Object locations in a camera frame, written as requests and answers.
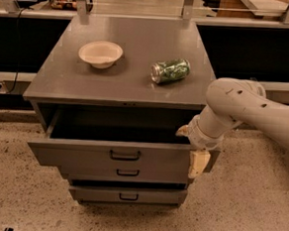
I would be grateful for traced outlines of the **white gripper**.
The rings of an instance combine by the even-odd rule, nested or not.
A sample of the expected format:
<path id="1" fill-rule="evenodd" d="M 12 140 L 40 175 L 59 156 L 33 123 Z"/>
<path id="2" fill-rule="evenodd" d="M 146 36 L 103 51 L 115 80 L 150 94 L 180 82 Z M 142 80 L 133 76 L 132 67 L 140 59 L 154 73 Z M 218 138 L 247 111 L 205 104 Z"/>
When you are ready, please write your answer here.
<path id="1" fill-rule="evenodd" d="M 188 125 L 180 126 L 176 131 L 176 136 L 188 136 L 192 148 L 197 149 L 189 153 L 190 167 L 188 177 L 193 179 L 197 175 L 201 175 L 207 167 L 210 161 L 210 153 L 208 151 L 218 147 L 224 138 L 224 131 L 215 118 L 207 119 L 198 114 L 193 117 Z"/>

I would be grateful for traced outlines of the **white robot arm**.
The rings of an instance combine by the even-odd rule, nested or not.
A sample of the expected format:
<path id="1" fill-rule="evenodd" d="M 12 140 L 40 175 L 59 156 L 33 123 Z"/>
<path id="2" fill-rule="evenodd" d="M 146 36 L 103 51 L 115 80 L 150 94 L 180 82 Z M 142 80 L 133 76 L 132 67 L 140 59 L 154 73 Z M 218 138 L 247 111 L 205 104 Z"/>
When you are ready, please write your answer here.
<path id="1" fill-rule="evenodd" d="M 206 102 L 201 113 L 176 132 L 191 145 L 189 178 L 202 174 L 225 133 L 242 123 L 252 125 L 289 150 L 289 106 L 267 99 L 259 82 L 216 79 L 208 86 Z"/>

